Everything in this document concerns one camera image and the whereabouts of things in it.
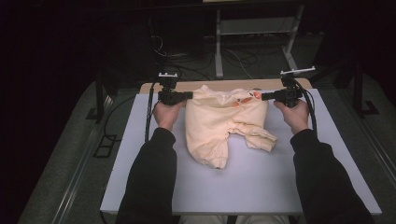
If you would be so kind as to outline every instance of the person's right arm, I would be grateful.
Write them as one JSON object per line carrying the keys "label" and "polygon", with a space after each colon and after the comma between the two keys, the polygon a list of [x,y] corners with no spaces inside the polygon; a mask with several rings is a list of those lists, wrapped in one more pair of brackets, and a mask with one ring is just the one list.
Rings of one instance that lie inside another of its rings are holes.
{"label": "person's right arm", "polygon": [[306,103],[299,101],[294,108],[274,104],[294,133],[290,143],[295,151],[296,184],[307,223],[374,223],[344,166],[332,154],[332,147],[320,143],[308,128]]}

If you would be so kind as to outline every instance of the black sleeve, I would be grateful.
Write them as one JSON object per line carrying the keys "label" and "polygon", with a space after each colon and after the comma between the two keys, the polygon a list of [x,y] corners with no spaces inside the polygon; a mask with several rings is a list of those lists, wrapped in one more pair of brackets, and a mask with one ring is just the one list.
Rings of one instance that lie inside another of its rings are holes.
{"label": "black sleeve", "polygon": [[312,130],[294,135],[297,190],[307,223],[374,223],[332,147]]}
{"label": "black sleeve", "polygon": [[175,137],[157,128],[132,165],[117,224],[171,223],[172,197],[177,174]]}

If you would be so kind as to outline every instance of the white desk frame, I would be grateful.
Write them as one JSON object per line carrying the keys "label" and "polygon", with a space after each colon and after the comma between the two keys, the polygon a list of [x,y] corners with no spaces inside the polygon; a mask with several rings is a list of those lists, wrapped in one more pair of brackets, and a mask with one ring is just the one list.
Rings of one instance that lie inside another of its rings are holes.
{"label": "white desk frame", "polygon": [[288,44],[282,49],[282,52],[290,70],[297,70],[297,65],[291,55],[291,48],[297,35],[303,11],[304,6],[299,6],[294,17],[223,21],[220,17],[220,9],[218,9],[216,19],[216,77],[224,77],[220,49],[220,38],[222,35],[290,33]]}
{"label": "white desk frame", "polygon": [[[332,145],[335,157],[345,166],[352,184],[372,214],[381,210],[351,158],[317,90],[311,90],[316,103],[318,138]],[[149,96],[134,100],[101,211],[117,214],[134,158],[144,144],[144,127]],[[150,135],[157,127],[154,119]],[[245,139],[231,134],[229,159],[224,170],[196,162],[186,149],[184,109],[174,125],[177,142],[177,181],[173,197],[175,215],[300,215],[300,205],[290,145],[291,132],[281,113],[270,102],[265,128],[278,137],[273,151],[247,148]]]}

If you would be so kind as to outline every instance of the hand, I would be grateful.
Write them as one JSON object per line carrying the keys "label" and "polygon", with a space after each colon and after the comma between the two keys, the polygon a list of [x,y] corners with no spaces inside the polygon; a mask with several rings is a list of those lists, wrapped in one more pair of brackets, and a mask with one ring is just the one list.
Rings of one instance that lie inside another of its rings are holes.
{"label": "hand", "polygon": [[164,105],[162,102],[158,102],[155,105],[153,112],[158,127],[165,128],[172,132],[173,125],[178,117],[178,111],[183,106],[186,106],[185,101],[176,105]]}
{"label": "hand", "polygon": [[291,132],[297,134],[298,132],[309,129],[308,127],[308,105],[302,100],[297,101],[297,105],[293,108],[288,108],[283,103],[274,101],[274,105],[280,109],[283,114],[283,120],[291,127]]}

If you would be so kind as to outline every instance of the folded garment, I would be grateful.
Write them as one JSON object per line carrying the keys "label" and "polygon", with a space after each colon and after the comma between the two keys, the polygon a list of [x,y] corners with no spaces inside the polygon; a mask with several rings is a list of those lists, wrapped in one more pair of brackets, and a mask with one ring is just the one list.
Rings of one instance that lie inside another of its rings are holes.
{"label": "folded garment", "polygon": [[230,133],[245,136],[247,146],[271,151],[276,137],[264,130],[268,101],[258,91],[193,92],[186,105],[186,139],[190,154],[200,163],[224,169]]}

